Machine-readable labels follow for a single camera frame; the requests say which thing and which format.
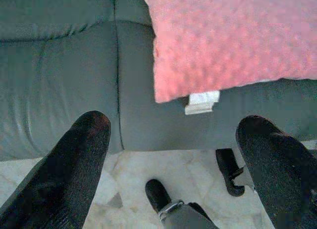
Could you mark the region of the green leather sofa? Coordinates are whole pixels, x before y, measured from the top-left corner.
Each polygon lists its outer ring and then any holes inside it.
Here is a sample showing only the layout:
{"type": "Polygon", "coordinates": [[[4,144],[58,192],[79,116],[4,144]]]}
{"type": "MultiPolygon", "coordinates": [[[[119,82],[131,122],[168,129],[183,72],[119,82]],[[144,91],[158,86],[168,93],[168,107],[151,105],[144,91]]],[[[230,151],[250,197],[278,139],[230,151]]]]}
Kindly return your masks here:
{"type": "Polygon", "coordinates": [[[0,0],[0,161],[45,156],[92,110],[111,121],[111,153],[234,147],[248,115],[317,139],[314,80],[224,90],[198,115],[185,98],[157,104],[153,38],[144,0],[0,0]]]}

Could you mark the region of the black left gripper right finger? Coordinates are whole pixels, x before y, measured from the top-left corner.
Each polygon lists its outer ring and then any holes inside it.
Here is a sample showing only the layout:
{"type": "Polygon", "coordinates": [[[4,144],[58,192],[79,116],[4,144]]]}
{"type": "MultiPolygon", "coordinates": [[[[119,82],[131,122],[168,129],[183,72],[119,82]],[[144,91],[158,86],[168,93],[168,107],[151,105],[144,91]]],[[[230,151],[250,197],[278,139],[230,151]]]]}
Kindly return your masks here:
{"type": "Polygon", "coordinates": [[[236,141],[275,229],[317,229],[317,158],[261,116],[242,119],[236,141]]]}

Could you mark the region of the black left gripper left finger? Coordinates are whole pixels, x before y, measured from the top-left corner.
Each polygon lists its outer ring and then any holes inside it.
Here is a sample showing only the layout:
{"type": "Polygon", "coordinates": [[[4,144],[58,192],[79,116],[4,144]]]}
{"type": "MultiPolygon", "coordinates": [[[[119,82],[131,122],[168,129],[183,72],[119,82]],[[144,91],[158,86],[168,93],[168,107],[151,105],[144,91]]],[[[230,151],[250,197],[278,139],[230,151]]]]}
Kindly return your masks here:
{"type": "Polygon", "coordinates": [[[0,207],[0,229],[82,229],[110,135],[106,115],[81,115],[0,207]]]}

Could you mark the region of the grey black robot right leg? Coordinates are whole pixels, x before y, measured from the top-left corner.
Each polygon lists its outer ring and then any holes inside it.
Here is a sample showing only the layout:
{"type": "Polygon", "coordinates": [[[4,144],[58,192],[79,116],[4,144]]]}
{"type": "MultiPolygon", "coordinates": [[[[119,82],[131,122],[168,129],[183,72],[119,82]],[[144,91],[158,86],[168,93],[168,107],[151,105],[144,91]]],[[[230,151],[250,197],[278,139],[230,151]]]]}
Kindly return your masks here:
{"type": "Polygon", "coordinates": [[[239,168],[231,148],[217,149],[216,160],[220,172],[223,175],[227,192],[233,197],[240,197],[245,192],[244,185],[235,185],[234,179],[240,176],[244,170],[239,168]]]}

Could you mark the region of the pink dotted pillow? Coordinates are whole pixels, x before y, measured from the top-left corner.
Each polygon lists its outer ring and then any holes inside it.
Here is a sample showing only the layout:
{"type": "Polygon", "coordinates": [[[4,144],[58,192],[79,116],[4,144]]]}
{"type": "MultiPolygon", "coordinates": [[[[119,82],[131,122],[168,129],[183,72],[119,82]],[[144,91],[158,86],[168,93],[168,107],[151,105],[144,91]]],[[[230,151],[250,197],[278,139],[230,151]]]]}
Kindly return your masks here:
{"type": "Polygon", "coordinates": [[[145,0],[165,103],[281,78],[317,80],[317,0],[145,0]]]}

